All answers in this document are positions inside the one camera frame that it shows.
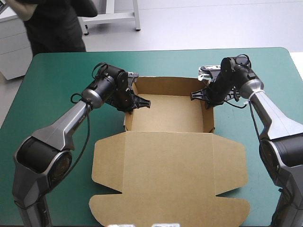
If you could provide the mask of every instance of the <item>person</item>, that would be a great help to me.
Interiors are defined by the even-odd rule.
[[[33,56],[45,52],[85,52],[71,0],[6,0],[23,20]]]

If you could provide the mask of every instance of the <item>wire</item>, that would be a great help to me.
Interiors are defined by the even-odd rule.
[[[77,102],[74,102],[72,100],[73,97],[75,97],[76,95],[79,95],[82,97],[83,99],[83,96],[79,93],[75,93],[71,96],[71,102],[72,103],[77,103]],[[61,181],[73,170],[73,168],[77,165],[77,163],[79,162],[80,158],[82,157],[84,151],[85,151],[85,148],[86,148],[86,145],[89,141],[89,136],[90,136],[90,119],[89,119],[89,108],[92,109],[92,105],[89,103],[89,101],[86,102],[86,105],[85,105],[85,108],[86,108],[86,117],[87,117],[87,125],[88,125],[88,130],[87,130],[87,136],[86,136],[86,139],[85,139],[85,142],[84,142],[84,145],[83,145],[83,148],[82,148],[82,151],[80,152],[77,160],[74,162],[74,164],[70,167],[70,169],[64,174],[64,176],[62,177]]]
[[[260,134],[259,134],[259,131],[258,131],[258,126],[257,126],[257,123],[256,123],[256,119],[255,119],[253,110],[252,110],[251,101],[249,101],[249,105],[250,105],[250,114],[251,114],[251,117],[252,117],[252,120],[253,120],[253,123],[254,123],[254,126],[255,126],[255,130],[256,130],[257,138],[258,138],[258,141],[259,141],[259,144],[260,144],[260,147],[261,147],[261,150],[259,149],[259,155],[261,157],[262,162],[264,164],[266,164],[269,168],[271,168],[271,170],[273,172],[275,172],[275,170],[270,165],[270,162],[268,161],[267,157],[265,156],[265,152],[264,152],[264,149],[263,149],[263,146],[262,146],[262,143],[261,143],[261,139],[260,139]],[[287,197],[285,196],[285,192],[284,192],[284,190],[286,190],[288,196],[290,197],[290,200],[284,206],[282,206],[279,209],[275,210],[275,212],[274,212],[274,214],[272,216],[272,219],[271,219],[271,225],[274,224],[274,222],[276,221],[276,218],[279,216],[279,214],[282,211],[284,211],[288,206],[290,206],[293,203],[293,201],[294,201],[293,195],[290,193],[290,191],[288,190],[288,188],[283,184],[283,182],[280,179],[280,176],[278,174],[276,176],[279,179],[279,181],[281,182],[281,184],[283,185],[283,188],[279,189],[279,191],[283,194],[283,196],[285,197],[285,200],[287,200]]]
[[[247,106],[247,104],[245,104],[244,106],[237,106],[237,105],[234,105],[234,104],[232,104],[232,103],[230,103],[230,102],[228,102],[228,101],[226,101],[226,100],[224,100],[224,102],[228,103],[229,105],[231,105],[231,106],[233,106],[233,107],[237,107],[237,108],[239,108],[239,109],[244,109],[244,108]]]
[[[90,136],[90,120],[89,120],[89,104],[88,103],[86,103],[86,116],[87,116],[87,125],[88,125],[86,140],[84,142],[82,151],[80,152],[77,160],[71,166],[71,168],[66,172],[66,175],[68,175],[73,170],[73,168],[77,165],[77,163],[79,162],[80,158],[82,157],[82,155],[83,155],[83,153],[85,151],[86,145],[87,145],[87,143],[89,141],[89,136]]]

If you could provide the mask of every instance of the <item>cardboard box flap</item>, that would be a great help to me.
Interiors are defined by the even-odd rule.
[[[214,135],[215,194],[244,186],[248,182],[245,147]]]
[[[92,214],[104,226],[151,227],[154,223],[180,223],[183,227],[240,226],[248,215],[248,202],[215,196],[216,188],[234,187],[228,181],[226,187],[216,186],[215,178],[223,176],[221,171],[225,169],[214,162],[221,160],[217,158],[224,147],[221,143],[229,140],[215,137],[218,136],[211,133],[127,131],[99,140],[93,179],[115,189],[120,187],[123,193],[93,196],[89,202]],[[120,143],[124,144],[123,168],[121,158],[118,162],[112,158],[122,155],[118,150]],[[241,168],[240,161],[234,158],[234,168]],[[123,173],[112,177],[111,171],[107,171],[110,176],[106,176],[107,168]],[[123,186],[117,178],[122,179]]]
[[[99,140],[95,144],[92,180],[122,192],[126,134]]]

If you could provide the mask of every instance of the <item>black clothing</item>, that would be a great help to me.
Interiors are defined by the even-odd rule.
[[[43,52],[85,52],[82,30],[71,0],[19,0],[38,4],[24,21],[33,55]]]

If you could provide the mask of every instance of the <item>black cable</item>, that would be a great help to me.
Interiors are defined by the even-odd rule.
[[[89,136],[90,136],[90,121],[89,121],[89,104],[86,103],[86,116],[87,116],[87,125],[88,125],[88,130],[87,130],[87,136],[86,136],[86,140],[84,142],[84,145],[83,145],[83,148],[82,148],[82,151],[80,152],[77,160],[74,162],[74,164],[71,166],[71,168],[66,172],[65,175],[68,175],[72,169],[77,165],[77,163],[79,162],[80,158],[82,157],[84,151],[85,151],[85,148],[86,148],[86,145],[89,141]]]
[[[94,71],[95,71],[98,67],[100,67],[100,68],[99,68],[98,72],[96,73],[96,75],[94,75]],[[106,64],[105,62],[100,62],[100,63],[98,63],[98,64],[94,67],[93,71],[91,72],[91,77],[93,77],[94,82],[95,82],[94,87],[97,86],[97,82],[98,82],[97,77],[103,75],[104,72],[107,71],[107,69],[108,69],[108,64]]]
[[[237,108],[239,108],[239,109],[244,109],[244,108],[247,106],[247,104],[245,104],[244,106],[234,105],[234,104],[231,104],[230,102],[227,102],[226,100],[224,100],[224,102],[228,103],[229,105],[231,105],[231,106],[233,106],[233,107],[237,107]]]
[[[256,119],[255,119],[255,116],[254,116],[254,113],[253,113],[253,110],[252,110],[252,106],[251,106],[251,101],[249,101],[249,105],[250,105],[250,114],[251,114],[251,117],[252,117],[252,120],[253,120],[253,123],[254,123],[254,126],[255,126],[255,130],[256,130],[256,134],[257,134],[257,138],[258,138],[258,141],[259,141],[259,144],[260,144],[260,147],[261,147],[261,150],[264,154],[264,149],[263,149],[263,146],[262,146],[262,143],[261,143],[261,139],[260,139],[260,134],[259,134],[259,131],[258,131],[258,126],[257,126],[257,123],[256,123]],[[268,167],[270,167],[272,169],[273,172],[275,172],[275,170],[272,168],[272,166],[270,165],[269,161],[267,160],[265,154],[264,154],[264,158],[262,156],[262,153],[261,153],[261,150],[259,149],[259,155],[261,157],[261,160],[263,163],[266,163]],[[281,182],[281,184],[283,185],[283,188],[282,189],[279,189],[279,192],[281,192],[283,195],[284,195],[284,191],[283,190],[286,190],[287,191],[287,194],[288,196],[290,197],[290,200],[288,201],[288,203],[286,203],[284,206],[280,207],[279,209],[275,210],[273,216],[272,216],[272,219],[271,219],[271,225],[274,224],[276,218],[278,217],[279,213],[281,213],[282,211],[284,211],[288,206],[290,206],[292,203],[293,203],[293,200],[294,200],[294,197],[293,195],[290,193],[290,191],[286,188],[286,186],[283,184],[283,182],[281,181],[279,175],[277,174],[276,175],[277,178],[279,179],[279,181]]]
[[[74,102],[72,100],[73,97],[75,97],[76,95],[79,95],[82,97],[83,99],[83,96],[79,93],[75,93],[71,96],[71,102],[72,103],[77,103],[77,102]],[[89,101],[86,102],[86,105],[85,105],[85,108],[86,108],[86,117],[87,117],[87,124],[88,124],[88,131],[87,131],[87,136],[86,136],[86,139],[85,139],[85,142],[84,142],[84,145],[83,145],[83,148],[82,148],[82,151],[80,152],[77,160],[74,162],[74,164],[70,167],[70,169],[64,174],[64,176],[62,177],[61,181],[73,170],[73,168],[77,165],[77,163],[79,162],[80,158],[82,157],[84,151],[85,151],[85,148],[86,148],[86,145],[89,141],[89,136],[90,136],[90,120],[89,120],[89,108],[92,109],[92,105],[89,103]]]

